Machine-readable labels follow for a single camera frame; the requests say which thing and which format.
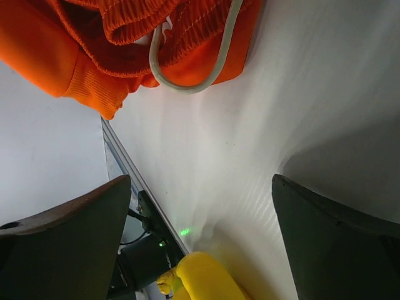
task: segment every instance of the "ribbed cuff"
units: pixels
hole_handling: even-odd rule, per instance
[[[111,120],[127,95],[126,79],[100,72],[83,52],[78,52],[74,74],[64,97],[74,98],[98,111],[104,119]]]

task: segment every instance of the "black cable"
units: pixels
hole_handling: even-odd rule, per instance
[[[143,231],[143,233],[137,238],[137,239],[134,239],[133,241],[131,241],[131,242],[120,242],[119,243],[119,245],[120,246],[126,246],[126,245],[130,245],[130,244],[133,244],[133,243],[136,243],[137,241],[139,241],[141,238],[143,238],[145,235],[146,235],[146,231]]]
[[[141,214],[138,214],[136,211],[134,211],[133,209],[129,208],[127,211],[127,215],[131,216],[132,218],[135,218],[141,222],[143,221],[147,221],[147,218],[142,216]]]

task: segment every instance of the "yellow object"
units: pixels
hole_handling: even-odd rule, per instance
[[[251,300],[223,265],[203,252],[185,256],[157,285],[163,294],[172,291],[173,300]]]

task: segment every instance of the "white wall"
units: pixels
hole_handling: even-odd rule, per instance
[[[48,96],[0,62],[0,224],[107,181],[99,114]]]
[[[274,173],[400,223],[400,1],[267,0],[261,15],[237,79],[140,88],[112,126],[189,249],[292,300]]]

